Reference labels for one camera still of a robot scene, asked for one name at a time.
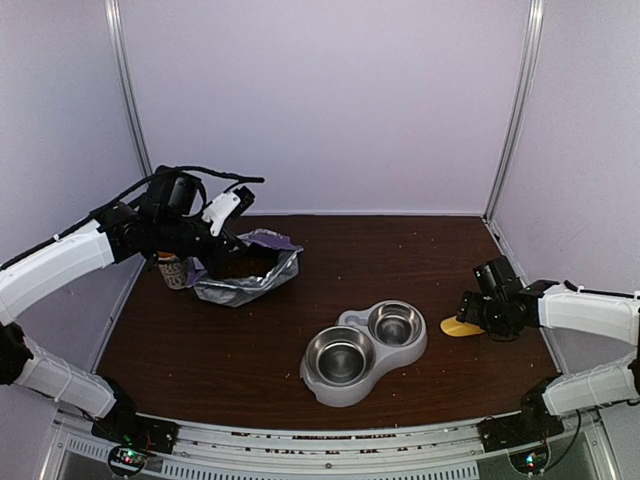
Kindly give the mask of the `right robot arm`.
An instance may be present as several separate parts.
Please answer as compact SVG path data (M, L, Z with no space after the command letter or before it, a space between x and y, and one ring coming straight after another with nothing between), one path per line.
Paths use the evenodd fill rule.
M478 292L463 294L455 316L440 323L443 333L466 337L486 333L517 339L527 327L581 331L639 346L639 292L586 289L568 280L523 284L505 256L473 269ZM579 373L564 374L534 395L513 419L519 440L535 440L552 416L639 399L639 353Z

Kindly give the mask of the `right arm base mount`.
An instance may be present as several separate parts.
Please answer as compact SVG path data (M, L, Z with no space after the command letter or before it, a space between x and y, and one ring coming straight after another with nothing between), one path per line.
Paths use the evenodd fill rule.
M565 431L555 417L536 422L524 420L522 414L486 417L477 429L486 453L505 451L514 470L528 477L551 465L549 440Z

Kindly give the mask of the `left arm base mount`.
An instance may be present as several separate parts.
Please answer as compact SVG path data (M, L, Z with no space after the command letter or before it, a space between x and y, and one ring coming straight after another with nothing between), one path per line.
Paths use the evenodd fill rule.
M94 437L113 443L108 449L106 464L111 473L121 479L160 472L163 455L173 452L179 433L175 422L138 415L133 425L127 427L109 426L104 420L91 423Z

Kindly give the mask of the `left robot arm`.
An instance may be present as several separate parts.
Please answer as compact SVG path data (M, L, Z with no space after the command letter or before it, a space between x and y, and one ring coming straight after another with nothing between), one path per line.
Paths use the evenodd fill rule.
M61 233L1 266L1 382L71 404L123 444L137 442L144 424L114 382L40 348L18 317L75 280L140 255L156 263L162 253L195 258L213 270L241 256L246 246L226 223L254 202L250 185L261 177L202 166L160 166Z

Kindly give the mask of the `purple pet food bag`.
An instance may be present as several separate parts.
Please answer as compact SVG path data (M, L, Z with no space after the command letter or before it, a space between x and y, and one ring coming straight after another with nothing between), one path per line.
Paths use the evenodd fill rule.
M278 288L299 273L304 247L289 236L268 229L241 234L245 253L214 274L191 262L187 287L203 301L237 308Z

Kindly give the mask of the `yellow plastic scoop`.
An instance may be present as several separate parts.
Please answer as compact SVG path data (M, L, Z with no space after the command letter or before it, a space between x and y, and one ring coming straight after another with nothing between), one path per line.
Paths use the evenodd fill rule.
M453 338L471 337L482 335L485 330L468 322L458 321L455 316L446 318L440 322L440 330Z

